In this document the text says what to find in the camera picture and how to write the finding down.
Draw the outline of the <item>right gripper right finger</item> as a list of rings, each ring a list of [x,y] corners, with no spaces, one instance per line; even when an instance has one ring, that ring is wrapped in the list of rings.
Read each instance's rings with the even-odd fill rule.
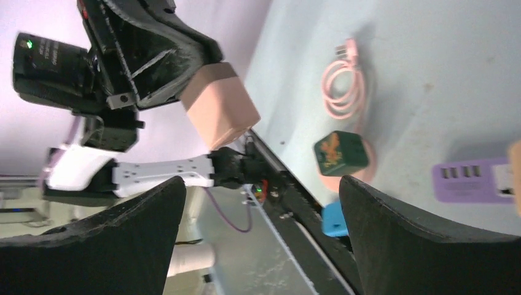
[[[365,294],[520,293],[520,237],[440,217],[352,176],[339,197]]]

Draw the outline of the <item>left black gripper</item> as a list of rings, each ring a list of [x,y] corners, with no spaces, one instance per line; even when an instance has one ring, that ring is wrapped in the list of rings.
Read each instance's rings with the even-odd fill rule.
[[[224,55],[217,41],[185,24],[168,1],[77,1],[92,48],[96,92],[110,109],[171,103],[205,63]],[[134,27],[180,44],[130,44]]]

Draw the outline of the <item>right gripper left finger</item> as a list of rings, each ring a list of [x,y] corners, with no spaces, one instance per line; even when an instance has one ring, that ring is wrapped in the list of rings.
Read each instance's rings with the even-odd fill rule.
[[[176,176],[80,221],[1,240],[2,294],[162,294],[187,189]]]

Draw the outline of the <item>small pink plug adapter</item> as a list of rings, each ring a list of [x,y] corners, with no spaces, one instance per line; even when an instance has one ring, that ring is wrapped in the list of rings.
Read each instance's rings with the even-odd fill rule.
[[[201,67],[179,100],[210,151],[235,141],[261,119],[244,84],[228,62]]]

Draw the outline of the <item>purple power strip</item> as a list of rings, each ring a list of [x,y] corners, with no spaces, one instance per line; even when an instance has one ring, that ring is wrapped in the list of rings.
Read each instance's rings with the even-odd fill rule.
[[[514,203],[506,157],[440,163],[432,167],[435,197],[447,203]]]

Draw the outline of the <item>dark green cube socket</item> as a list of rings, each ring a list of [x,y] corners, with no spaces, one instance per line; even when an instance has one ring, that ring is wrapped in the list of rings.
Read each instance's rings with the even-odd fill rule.
[[[351,175],[369,164],[359,134],[333,131],[313,147],[319,173],[323,176]]]

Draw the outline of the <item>beige cube socket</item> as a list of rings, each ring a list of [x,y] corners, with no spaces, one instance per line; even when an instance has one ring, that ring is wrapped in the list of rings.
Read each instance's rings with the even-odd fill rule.
[[[516,210],[518,215],[520,215],[521,209],[521,196],[520,196],[520,174],[521,174],[521,166],[520,166],[520,150],[521,150],[521,142],[520,140],[512,143],[509,146],[507,151],[509,164],[512,170],[512,191],[514,195]]]

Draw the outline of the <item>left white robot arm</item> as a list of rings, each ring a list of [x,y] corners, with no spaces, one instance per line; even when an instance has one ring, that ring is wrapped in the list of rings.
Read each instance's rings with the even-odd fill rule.
[[[229,148],[260,115],[219,44],[186,25],[173,1],[78,1],[91,47],[21,32],[13,88],[29,103],[71,111],[64,143],[39,178],[57,202],[96,206],[180,177],[241,186],[245,157]],[[180,104],[208,148],[191,159],[118,162],[138,142],[140,111]]]

